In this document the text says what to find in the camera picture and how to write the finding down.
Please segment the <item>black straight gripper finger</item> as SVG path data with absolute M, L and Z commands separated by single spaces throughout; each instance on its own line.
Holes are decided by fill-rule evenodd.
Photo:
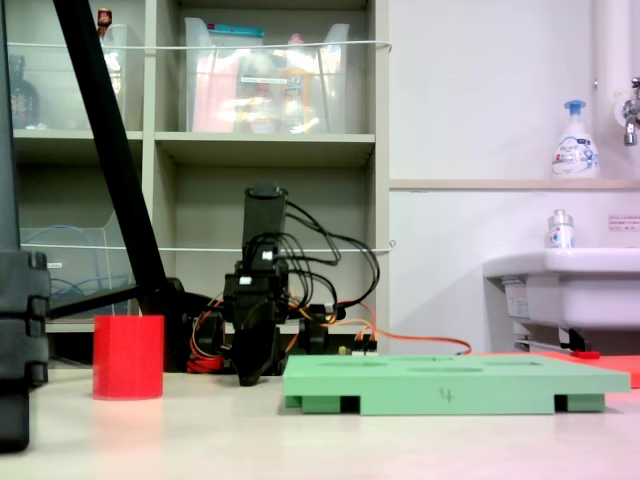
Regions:
M 276 326 L 236 330 L 231 363 L 241 386 L 254 386 L 262 376 L 280 375 L 280 335 Z

